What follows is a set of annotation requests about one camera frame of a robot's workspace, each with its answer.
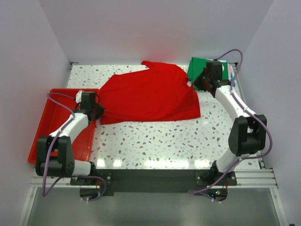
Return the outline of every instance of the green container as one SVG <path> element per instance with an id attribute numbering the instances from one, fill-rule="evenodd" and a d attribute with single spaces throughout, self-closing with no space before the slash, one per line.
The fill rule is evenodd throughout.
<path id="1" fill-rule="evenodd" d="M 189 68 L 188 68 L 188 78 L 194 82 L 194 80 L 202 73 L 203 69 L 206 67 L 206 62 L 211 61 L 207 59 L 202 59 L 202 58 L 197 58 L 193 57 L 189 63 Z M 228 79 L 229 74 L 228 74 L 228 63 L 227 62 L 221 62 L 223 65 L 223 72 L 222 72 L 222 79 Z"/>

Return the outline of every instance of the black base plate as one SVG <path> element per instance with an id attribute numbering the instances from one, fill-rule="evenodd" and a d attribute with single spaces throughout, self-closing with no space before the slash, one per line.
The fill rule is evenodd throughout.
<path id="1" fill-rule="evenodd" d="M 222 173 L 218 174 L 214 179 L 212 183 L 208 183 L 204 180 L 202 180 L 202 177 L 205 177 L 206 175 L 209 174 L 209 169 L 203 169 L 203 170 L 197 170 L 196 171 L 196 182 L 197 182 L 197 186 L 209 186 L 211 185 L 214 181 L 217 181 Z M 223 186 L 226 185 L 226 182 L 228 184 L 228 186 L 236 186 L 237 185 L 237 181 L 236 181 L 236 175 L 235 172 L 230 172 L 228 173 L 218 184 L 217 186 Z"/>
<path id="2" fill-rule="evenodd" d="M 107 182 L 106 196 L 115 192 L 140 193 L 187 193 L 208 186 L 198 177 L 208 174 L 206 169 L 97 169 L 96 174 Z M 230 173 L 224 181 L 229 186 L 237 185 L 235 173 Z M 71 185 L 95 185 L 93 181 L 71 179 Z"/>

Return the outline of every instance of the red cloth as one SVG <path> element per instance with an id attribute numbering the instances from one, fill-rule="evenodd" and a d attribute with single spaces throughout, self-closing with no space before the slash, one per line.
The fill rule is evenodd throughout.
<path id="1" fill-rule="evenodd" d="M 197 93 L 178 66 L 143 61 L 149 69 L 113 75 L 100 88 L 102 125 L 122 121 L 176 121 L 201 116 Z"/>

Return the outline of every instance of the red plastic bin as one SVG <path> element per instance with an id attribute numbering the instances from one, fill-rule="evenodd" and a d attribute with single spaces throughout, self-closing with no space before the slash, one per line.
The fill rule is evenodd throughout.
<path id="1" fill-rule="evenodd" d="M 99 94 L 99 89 L 52 89 L 50 92 L 62 93 L 75 97 L 79 90 L 82 91 L 93 91 Z M 74 109 L 76 102 L 68 97 L 63 97 L 60 95 L 50 95 L 54 100 L 62 103 L 63 105 Z M 57 130 L 70 116 L 70 112 L 61 106 L 53 103 L 51 100 L 47 99 L 39 127 L 32 144 L 32 149 L 28 156 L 29 163 L 36 163 L 37 155 L 37 141 L 40 136 L 48 136 L 53 131 Z M 85 128 L 73 141 L 72 149 L 74 159 L 80 161 L 88 161 L 91 155 L 91 148 L 94 136 L 96 121 L 90 123 L 90 125 Z M 52 152 L 51 156 L 57 156 L 57 152 Z"/>

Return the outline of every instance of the speckled white table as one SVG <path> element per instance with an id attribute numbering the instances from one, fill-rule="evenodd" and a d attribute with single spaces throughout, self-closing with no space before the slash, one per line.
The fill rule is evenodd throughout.
<path id="1" fill-rule="evenodd" d="M 187 65 L 179 65 L 187 71 Z M 74 65 L 67 88 L 100 88 L 113 74 L 144 65 Z M 90 160 L 106 169 L 207 169 L 228 147 L 232 121 L 210 93 L 198 92 L 202 117 L 166 122 L 97 122 Z M 257 160 L 236 169 L 259 169 Z"/>

